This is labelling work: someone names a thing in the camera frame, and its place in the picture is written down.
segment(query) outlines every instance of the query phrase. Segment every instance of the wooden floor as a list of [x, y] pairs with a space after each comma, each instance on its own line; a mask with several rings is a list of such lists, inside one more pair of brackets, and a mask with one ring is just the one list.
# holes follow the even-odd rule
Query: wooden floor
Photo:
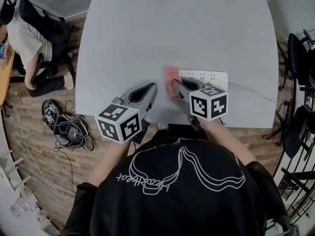
[[[84, 20], [74, 21], [73, 24], [80, 28], [70, 41], [74, 53], [72, 62], [76, 67]], [[279, 80], [282, 79], [283, 73], [284, 69], [280, 67]], [[286, 89], [278, 95], [278, 109], [281, 110], [282, 115], [284, 114], [283, 102], [290, 100], [292, 87], [292, 81], [288, 81]], [[61, 188], [62, 179], [71, 181], [71, 165], [64, 154], [54, 152], [56, 139], [42, 121], [41, 105], [44, 100], [49, 98], [55, 99], [64, 108], [67, 100], [75, 100], [75, 90], [61, 90], [42, 97], [32, 98], [29, 96], [25, 85], [18, 83], [11, 84], [7, 95], [7, 99], [14, 104], [18, 112], [31, 156], [46, 180], [39, 173], [27, 151], [14, 110], [8, 110], [10, 118], [4, 119], [8, 140], [14, 156], [16, 158], [23, 156], [25, 159], [19, 164], [20, 173], [23, 176], [32, 175], [32, 178], [28, 181], [28, 186], [35, 193], [41, 207], [48, 212], [52, 222], [61, 228], [65, 224], [73, 204], [73, 200], [70, 198], [71, 185], [63, 182], [64, 195]], [[71, 104], [68, 103], [67, 110], [69, 111], [71, 107]], [[108, 145], [108, 142], [102, 141], [94, 117], [87, 117], [87, 119], [90, 122], [91, 135], [96, 143], [96, 150], [94, 152], [86, 152], [82, 149], [76, 149], [74, 152], [63, 150], [72, 161], [75, 185], [86, 181], [90, 171]], [[156, 131], [157, 126], [152, 125], [145, 141], [148, 141]], [[269, 141], [262, 139], [262, 135], [268, 134], [271, 129], [232, 129], [231, 131], [272, 173], [282, 148], [275, 147], [275, 139]]]

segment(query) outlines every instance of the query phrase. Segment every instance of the white power strip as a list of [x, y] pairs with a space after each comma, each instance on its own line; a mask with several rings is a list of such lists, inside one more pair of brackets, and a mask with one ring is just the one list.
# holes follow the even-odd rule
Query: white power strip
[[204, 83], [211, 83], [228, 91], [228, 75], [224, 72], [202, 71], [202, 70], [181, 70], [179, 74], [183, 78], [200, 80]]

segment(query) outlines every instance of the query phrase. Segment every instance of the pink sponge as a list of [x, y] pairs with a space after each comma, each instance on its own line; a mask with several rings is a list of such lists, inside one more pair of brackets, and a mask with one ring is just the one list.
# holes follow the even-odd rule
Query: pink sponge
[[172, 81], [178, 80], [182, 82], [182, 78], [179, 75], [178, 67], [169, 66], [165, 69], [165, 78], [166, 78], [166, 86], [168, 90], [168, 94], [171, 97], [177, 97], [177, 94], [174, 92]]

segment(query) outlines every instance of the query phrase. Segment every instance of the chair leg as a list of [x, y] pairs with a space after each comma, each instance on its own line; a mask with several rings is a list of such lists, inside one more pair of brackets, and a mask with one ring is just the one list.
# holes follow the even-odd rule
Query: chair leg
[[302, 144], [302, 146], [305, 148], [308, 147], [308, 149], [306, 149], [306, 155], [304, 157], [304, 161], [307, 160], [307, 158], [311, 155], [312, 151], [313, 151], [313, 148], [314, 148], [314, 143], [315, 143], [315, 140], [313, 140], [312, 144], [308, 147], [305, 143]]
[[5, 116], [6, 116], [7, 118], [9, 118], [10, 116], [6, 113], [6, 108], [5, 108], [6, 106], [7, 106], [9, 109], [12, 109], [12, 106], [10, 106], [10, 105], [8, 104], [8, 102], [5, 100], [5, 101], [4, 101], [4, 104], [3, 104], [3, 111], [4, 111]]
[[[285, 128], [287, 128], [288, 124], [288, 117], [289, 117], [289, 109], [290, 109], [290, 103], [288, 101], [284, 102], [284, 105], [286, 106], [286, 112], [285, 112], [285, 117], [284, 119], [282, 118], [282, 116], [280, 115], [279, 111], [276, 110], [276, 115], [278, 117], [278, 119], [280, 120], [280, 127], [277, 128], [273, 133], [269, 134], [269, 135], [263, 135], [262, 138], [269, 140], [270, 138], [278, 135], [280, 132], [282, 132]], [[278, 143], [276, 143], [276, 146], [280, 146], [282, 143], [282, 134], [281, 134], [281, 138], [280, 141]]]
[[283, 84], [282, 84], [282, 86], [279, 86], [279, 88], [278, 88], [279, 91], [282, 91], [284, 89], [285, 83], [286, 83], [286, 78], [287, 78], [288, 74], [289, 74], [289, 68], [288, 68], [288, 65], [286, 64], [285, 70], [284, 70]]
[[279, 128], [276, 129], [275, 132], [273, 132], [273, 133], [271, 133], [271, 134], [269, 134], [267, 136], [262, 136], [262, 138], [266, 139], [266, 140], [269, 140], [270, 138], [278, 135], [283, 130], [283, 128], [284, 128], [283, 126], [280, 126]]
[[281, 47], [281, 45], [279, 44], [278, 41], [277, 41], [277, 46], [278, 46], [279, 51], [280, 51], [280, 53], [281, 53], [281, 55], [283, 57], [284, 63], [287, 63], [287, 55], [286, 55], [284, 49], [282, 49], [282, 47]]

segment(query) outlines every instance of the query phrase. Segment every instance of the black chair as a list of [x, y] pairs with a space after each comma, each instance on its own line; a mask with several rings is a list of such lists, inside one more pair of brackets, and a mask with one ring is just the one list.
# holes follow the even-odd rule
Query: black chair
[[35, 72], [31, 78], [31, 84], [35, 85], [35, 79], [36, 79], [36, 75], [38, 74], [40, 68], [41, 68], [41, 65], [43, 64], [43, 61], [44, 61], [44, 56], [42, 53], [40, 53], [38, 55], [38, 61], [37, 61], [37, 66], [36, 66], [36, 69], [35, 69]]
[[285, 87], [289, 71], [291, 72], [293, 78], [297, 79], [299, 85], [304, 86], [304, 88], [300, 88], [301, 90], [313, 91], [313, 86], [310, 81], [313, 81], [311, 67], [315, 60], [314, 52], [312, 50], [307, 51], [303, 43], [308, 41], [309, 44], [313, 45], [314, 41], [305, 29], [303, 31], [306, 37], [301, 40], [298, 39], [296, 35], [290, 33], [288, 39], [288, 55], [286, 55], [280, 44], [277, 43], [281, 55], [283, 56], [283, 64], [285, 66], [283, 85], [279, 87], [280, 91]]
[[[294, 116], [290, 120], [283, 120], [280, 117], [280, 121], [283, 132], [278, 145], [281, 145], [283, 141], [283, 149], [289, 158], [293, 158], [300, 147], [303, 147], [307, 151], [304, 158], [306, 160], [313, 150], [314, 141], [310, 146], [307, 146], [304, 140], [308, 132], [315, 134], [315, 112], [309, 106], [301, 106], [296, 109]], [[266, 139], [270, 139], [278, 134], [280, 132], [278, 130], [267, 136]]]
[[[3, 25], [7, 25], [13, 19], [16, 2], [17, 0], [14, 2], [4, 0], [0, 10], [0, 22]], [[53, 67], [66, 63], [72, 77], [75, 78], [74, 68], [68, 55], [69, 49], [67, 44], [72, 31], [77, 30], [77, 28], [65, 23], [64, 18], [59, 17], [60, 21], [50, 18], [45, 10], [43, 10], [44, 16], [41, 16], [29, 0], [20, 0], [19, 13], [21, 18], [37, 29], [45, 39], [53, 45], [58, 44], [62, 47], [60, 55], [53, 60], [44, 62], [43, 59], [38, 59], [36, 69], [45, 68], [52, 70]]]

